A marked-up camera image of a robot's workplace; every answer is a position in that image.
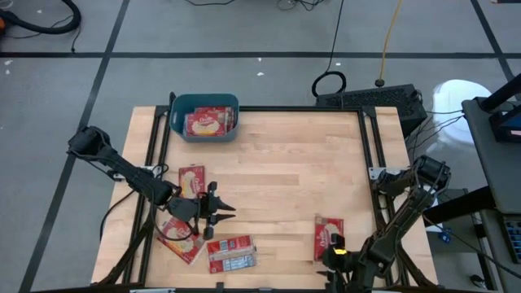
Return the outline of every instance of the teal bin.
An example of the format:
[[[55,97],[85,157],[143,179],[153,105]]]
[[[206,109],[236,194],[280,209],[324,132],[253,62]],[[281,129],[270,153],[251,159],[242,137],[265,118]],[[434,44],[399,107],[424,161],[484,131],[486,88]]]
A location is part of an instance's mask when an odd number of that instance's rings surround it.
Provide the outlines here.
[[[220,137],[187,137],[183,135],[185,114],[193,113],[197,107],[233,107],[235,125]],[[239,127],[239,101],[232,94],[183,94],[176,97],[170,112],[170,128],[186,142],[231,142],[237,137]]]

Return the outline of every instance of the wooden table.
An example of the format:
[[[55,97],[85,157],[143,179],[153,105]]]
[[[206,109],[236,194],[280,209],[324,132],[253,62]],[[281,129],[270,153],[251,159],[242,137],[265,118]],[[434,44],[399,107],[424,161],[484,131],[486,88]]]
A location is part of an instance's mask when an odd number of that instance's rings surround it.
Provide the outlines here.
[[[376,110],[387,166],[408,166],[396,109]],[[153,107],[134,108],[122,153],[133,164],[143,165],[145,161],[153,113]],[[253,235],[258,265],[210,274],[206,251],[193,265],[186,265],[154,240],[147,286],[215,287],[216,282],[224,282],[227,288],[322,289],[326,279],[316,272],[323,266],[313,263],[315,214],[344,219],[349,251],[360,250],[374,232],[356,113],[244,112],[239,120],[239,135],[230,143],[187,144],[171,133],[166,158],[170,171],[165,179],[177,184],[180,167],[203,164],[207,182],[218,182],[217,195],[237,208],[235,218],[216,226],[214,240]],[[373,145],[369,120],[366,128]],[[375,156],[373,148],[372,158],[378,166]],[[125,183],[116,183],[111,205],[128,192]],[[396,208],[403,197],[395,201]],[[129,245],[137,199],[134,196],[126,200],[108,217],[93,282],[110,271]],[[160,214],[157,222],[168,218],[168,214]],[[404,237],[403,246],[425,275],[437,282],[421,219]],[[138,278],[141,256],[139,251],[134,260],[133,280]],[[375,282],[376,286],[379,284],[383,280]]]

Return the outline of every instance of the black keyboard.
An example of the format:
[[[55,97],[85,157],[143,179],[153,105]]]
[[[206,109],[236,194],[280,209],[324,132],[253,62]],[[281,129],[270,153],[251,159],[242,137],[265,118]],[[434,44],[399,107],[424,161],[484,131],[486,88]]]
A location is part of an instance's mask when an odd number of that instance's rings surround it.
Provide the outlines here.
[[[521,215],[504,215],[503,232],[512,260],[521,263]]]

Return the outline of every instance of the red and white package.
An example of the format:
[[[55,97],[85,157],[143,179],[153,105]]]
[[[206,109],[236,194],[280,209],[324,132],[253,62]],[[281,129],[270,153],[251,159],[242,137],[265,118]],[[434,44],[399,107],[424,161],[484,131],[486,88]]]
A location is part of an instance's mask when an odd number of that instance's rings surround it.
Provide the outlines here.
[[[315,260],[322,258],[322,254],[331,244],[332,234],[344,236],[344,220],[315,216]]]
[[[199,192],[204,192],[204,166],[179,168],[179,186],[181,197],[195,199]]]
[[[161,232],[170,238],[183,238],[190,233],[190,228],[185,222],[172,217],[170,221],[163,223]],[[204,245],[202,234],[197,236],[191,235],[188,239],[182,241],[170,241],[162,238],[160,235],[157,239],[189,265],[194,263],[194,260],[203,250]]]
[[[225,135],[225,123],[219,121],[217,113],[186,114],[187,136],[222,136]]]
[[[195,113],[217,113],[219,121],[225,124],[226,132],[234,127],[234,109],[232,107],[197,107]]]
[[[256,265],[256,249],[250,235],[210,242],[207,247],[210,273],[228,272]]]

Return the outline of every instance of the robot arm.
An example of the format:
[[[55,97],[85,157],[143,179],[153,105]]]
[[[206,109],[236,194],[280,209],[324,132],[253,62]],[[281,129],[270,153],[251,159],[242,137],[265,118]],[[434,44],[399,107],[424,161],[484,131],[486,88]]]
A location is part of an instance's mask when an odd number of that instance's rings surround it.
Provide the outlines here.
[[[207,228],[204,237],[210,239],[213,236],[213,226],[221,220],[234,215],[215,214],[218,209],[234,211],[235,209],[223,203],[214,195],[217,183],[208,185],[208,192],[201,199],[184,199],[179,197],[181,187],[159,178],[155,178],[151,171],[138,168],[118,155],[111,147],[110,138],[101,129],[90,126],[78,131],[68,141],[68,153],[80,160],[99,162],[108,166],[125,177],[130,188],[145,196],[153,205],[166,209],[177,219],[188,222],[192,218],[196,221],[199,217],[206,218]]]
[[[400,240],[446,189],[449,179],[450,168],[426,156],[418,158],[405,171],[392,174],[381,170],[378,179],[372,181],[375,191],[394,198],[409,188],[409,195],[395,216],[371,235],[360,251],[345,251],[344,238],[338,234],[331,237],[332,244],[322,257],[322,263],[331,270],[326,289],[334,293],[358,293],[372,288],[374,277],[383,278],[391,268]],[[345,282],[342,273],[352,273],[350,282]]]

